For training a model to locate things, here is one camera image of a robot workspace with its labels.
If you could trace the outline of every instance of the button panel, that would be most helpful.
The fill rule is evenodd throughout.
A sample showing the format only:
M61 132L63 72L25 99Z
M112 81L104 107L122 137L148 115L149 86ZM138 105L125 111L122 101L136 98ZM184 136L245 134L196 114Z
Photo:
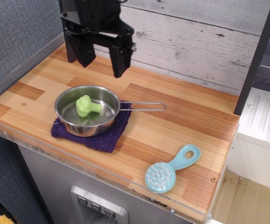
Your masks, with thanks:
M76 185L71 187L71 196L77 211L80 223L88 220L88 217L97 214L103 223L128 224L128 212L125 208L108 201L92 192L82 189Z

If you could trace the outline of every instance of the metal bowl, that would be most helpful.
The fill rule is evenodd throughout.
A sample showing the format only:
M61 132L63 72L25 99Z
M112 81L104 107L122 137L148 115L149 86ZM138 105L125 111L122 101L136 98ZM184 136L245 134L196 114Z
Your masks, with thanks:
M76 111L76 101L88 95L91 101L102 105L100 113L90 112L85 118ZM89 137L102 134L114 125L120 110L118 97L110 90L95 85L80 85L64 91L55 101L55 112L66 130L74 135Z

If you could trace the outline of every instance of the green broccoli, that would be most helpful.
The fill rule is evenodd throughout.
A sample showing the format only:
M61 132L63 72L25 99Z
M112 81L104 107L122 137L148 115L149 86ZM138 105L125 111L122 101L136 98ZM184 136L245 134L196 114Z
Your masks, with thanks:
M80 117L86 117L91 111L100 113L102 105L91 102L90 96L85 95L76 101L77 113Z

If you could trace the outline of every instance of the purple cloth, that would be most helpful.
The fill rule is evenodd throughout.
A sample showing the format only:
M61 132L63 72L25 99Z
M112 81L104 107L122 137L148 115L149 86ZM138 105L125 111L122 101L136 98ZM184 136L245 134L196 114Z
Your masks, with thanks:
M131 104L121 104L121 109L131 108ZM92 137L81 137L69 133L65 125L57 118L51 129L51 134L54 138L64 138L77 143L84 144L86 147L93 148L99 151L112 153L116 143L125 130L131 111L120 111L115 118L113 127L100 135Z

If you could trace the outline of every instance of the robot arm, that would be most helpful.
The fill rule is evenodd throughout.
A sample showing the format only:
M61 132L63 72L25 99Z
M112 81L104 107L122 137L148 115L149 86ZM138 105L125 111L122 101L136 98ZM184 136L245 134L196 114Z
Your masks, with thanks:
M86 67L95 59L93 44L107 47L116 78L130 67L131 55L136 50L133 28L119 18L120 3L119 0L74 0L76 10L61 13L66 44L71 46L79 63Z

